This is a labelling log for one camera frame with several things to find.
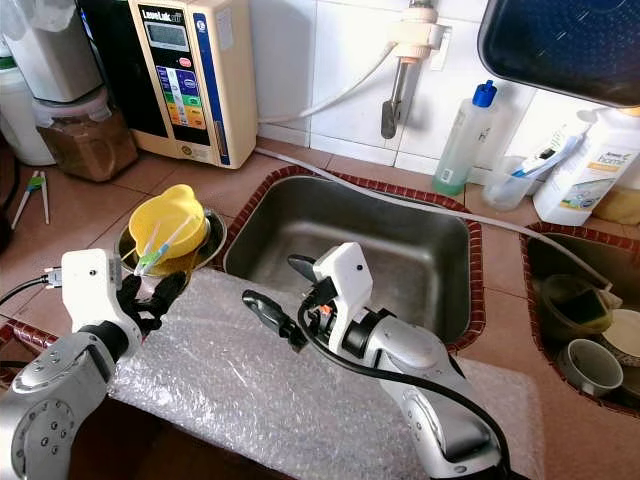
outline tiled countertop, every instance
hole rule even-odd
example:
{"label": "tiled countertop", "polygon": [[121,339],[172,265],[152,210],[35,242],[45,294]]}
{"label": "tiled countertop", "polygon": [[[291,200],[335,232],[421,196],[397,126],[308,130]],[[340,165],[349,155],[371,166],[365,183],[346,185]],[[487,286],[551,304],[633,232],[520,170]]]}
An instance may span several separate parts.
{"label": "tiled countertop", "polygon": [[[333,171],[430,189],[430,178],[425,175],[270,140],[260,139],[259,145]],[[285,166],[282,161],[254,154],[240,170],[229,171],[143,153],[135,165],[105,184],[74,179],[48,167],[51,225],[44,224],[40,194],[32,195],[13,242],[0,255],[0,291],[40,275],[45,267],[58,265],[65,251],[112,248],[132,210],[171,185],[191,185],[198,199],[230,224],[266,175]],[[31,168],[22,169],[20,192],[31,172]],[[515,211],[501,213],[482,202],[481,191],[481,186],[468,185],[456,200],[473,213],[519,225],[538,221],[530,199]],[[640,239],[638,228],[599,219],[590,219],[585,226]],[[640,420],[596,405],[560,379],[531,335],[518,234],[487,225],[482,231],[486,327],[459,355],[523,372],[534,379],[543,410],[540,421],[545,432],[546,478],[638,478]],[[0,313],[56,335],[68,333],[71,327],[59,290],[21,293],[0,307]]]}

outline dish soap bottle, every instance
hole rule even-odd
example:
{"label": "dish soap bottle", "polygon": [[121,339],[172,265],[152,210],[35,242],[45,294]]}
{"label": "dish soap bottle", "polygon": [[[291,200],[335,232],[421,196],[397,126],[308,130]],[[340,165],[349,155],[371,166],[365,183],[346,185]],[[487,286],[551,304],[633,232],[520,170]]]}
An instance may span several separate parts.
{"label": "dish soap bottle", "polygon": [[580,226],[640,157],[640,110],[594,110],[597,122],[582,146],[556,167],[533,196],[545,222]]}
{"label": "dish soap bottle", "polygon": [[438,169],[433,177],[433,188],[445,195],[458,195],[464,189],[479,150],[487,143],[496,120],[498,109],[493,98],[498,89],[492,80],[478,85],[473,98],[467,98],[453,122],[453,128],[444,147]]}

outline blue cap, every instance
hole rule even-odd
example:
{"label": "blue cap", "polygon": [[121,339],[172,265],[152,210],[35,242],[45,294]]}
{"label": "blue cap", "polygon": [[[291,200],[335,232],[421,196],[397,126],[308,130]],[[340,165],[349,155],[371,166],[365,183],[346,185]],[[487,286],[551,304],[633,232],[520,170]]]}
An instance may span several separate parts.
{"label": "blue cap", "polygon": [[498,89],[493,86],[493,80],[487,80],[484,85],[478,85],[476,93],[473,95],[473,104],[476,107],[487,108],[493,102]]}

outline white hose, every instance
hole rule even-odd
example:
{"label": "white hose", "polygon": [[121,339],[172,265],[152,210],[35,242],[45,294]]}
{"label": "white hose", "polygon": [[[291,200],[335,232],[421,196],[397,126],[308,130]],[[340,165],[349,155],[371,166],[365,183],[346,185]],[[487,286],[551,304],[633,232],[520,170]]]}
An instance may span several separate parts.
{"label": "white hose", "polygon": [[378,67],[382,64],[382,62],[385,61],[385,59],[393,51],[396,45],[397,45],[396,42],[387,43],[384,47],[384,50],[382,50],[382,53],[380,53],[380,56],[371,65],[371,67],[369,67],[369,69],[365,73],[363,73],[360,77],[358,77],[358,79],[353,84],[344,88],[342,91],[340,91],[333,97],[329,97],[323,102],[318,103],[317,105],[313,105],[309,108],[305,108],[304,110],[301,110],[299,112],[291,113],[289,115],[279,115],[274,117],[259,118],[258,122],[259,123],[282,123],[282,122],[288,122],[290,120],[297,120],[298,118],[304,118],[304,117],[308,117],[309,115],[313,115],[314,113],[317,113],[320,110],[324,110],[325,108],[333,105],[338,100],[341,100],[343,97],[350,94],[353,90],[358,88],[362,82],[364,82],[367,78],[369,78],[373,74],[373,72],[375,72],[378,69]]}
{"label": "white hose", "polygon": [[514,225],[514,224],[508,223],[508,222],[503,222],[501,220],[495,220],[493,218],[481,217],[479,215],[473,215],[471,213],[457,212],[455,210],[447,210],[447,209],[442,208],[442,207],[434,207],[434,206],[431,206],[431,205],[426,205],[424,203],[415,203],[415,202],[410,202],[410,201],[407,201],[407,200],[402,200],[400,198],[391,197],[389,195],[384,195],[382,193],[378,193],[378,192],[376,192],[374,190],[368,190],[366,188],[359,187],[358,185],[354,185],[353,183],[347,182],[346,180],[343,180],[343,179],[341,179],[339,177],[336,177],[335,175],[332,175],[329,172],[326,172],[326,171],[324,171],[324,170],[322,170],[320,168],[314,167],[313,165],[309,165],[308,163],[305,163],[305,162],[303,162],[301,160],[297,160],[295,158],[291,158],[291,157],[288,157],[286,155],[281,155],[279,153],[272,152],[271,150],[267,150],[267,149],[264,149],[264,148],[256,148],[255,151],[257,153],[262,154],[262,155],[267,155],[269,157],[277,158],[277,159],[282,160],[284,162],[291,163],[293,165],[298,165],[300,167],[306,168],[307,170],[310,170],[311,172],[313,172],[313,173],[315,173],[315,174],[317,174],[317,175],[319,175],[319,176],[321,176],[323,178],[326,178],[328,180],[334,181],[337,184],[342,185],[343,187],[346,187],[346,188],[349,188],[351,190],[354,190],[354,191],[356,191],[358,193],[361,193],[362,195],[366,195],[367,197],[376,198],[378,200],[382,200],[384,202],[392,203],[394,205],[399,205],[399,206],[402,206],[402,207],[413,208],[414,210],[422,210],[424,212],[437,213],[437,214],[440,214],[440,215],[447,215],[449,217],[461,218],[463,220],[470,220],[470,221],[473,221],[473,222],[485,223],[487,225],[493,225],[495,227],[504,228],[505,230],[511,230],[511,231],[518,232],[518,233],[521,233],[523,235],[526,235],[528,237],[535,238],[536,240],[539,240],[539,241],[541,241],[543,243],[546,243],[547,245],[550,245],[551,247],[555,248],[559,252],[561,252],[564,255],[566,255],[567,257],[569,257],[576,264],[578,264],[578,266],[580,266],[582,269],[584,269],[586,272],[588,272],[590,275],[592,275],[594,278],[596,278],[599,282],[601,282],[602,285],[606,285],[605,290],[609,291],[609,290],[611,290],[611,288],[613,286],[613,284],[606,277],[604,277],[600,273],[598,273],[593,267],[591,267],[591,265],[586,263],[584,260],[582,260],[576,254],[571,252],[569,249],[563,247],[558,242],[555,242],[554,240],[550,239],[549,237],[546,237],[543,234],[535,232],[535,231],[530,230],[528,228],[521,227],[519,225]]}

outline white mug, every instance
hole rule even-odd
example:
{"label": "white mug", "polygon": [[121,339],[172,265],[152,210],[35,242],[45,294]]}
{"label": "white mug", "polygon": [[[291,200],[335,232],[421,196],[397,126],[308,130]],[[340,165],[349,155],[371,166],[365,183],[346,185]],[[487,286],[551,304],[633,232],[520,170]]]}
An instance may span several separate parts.
{"label": "white mug", "polygon": [[558,367],[574,387],[594,397],[622,385],[622,367],[602,345],[578,338],[562,349]]}

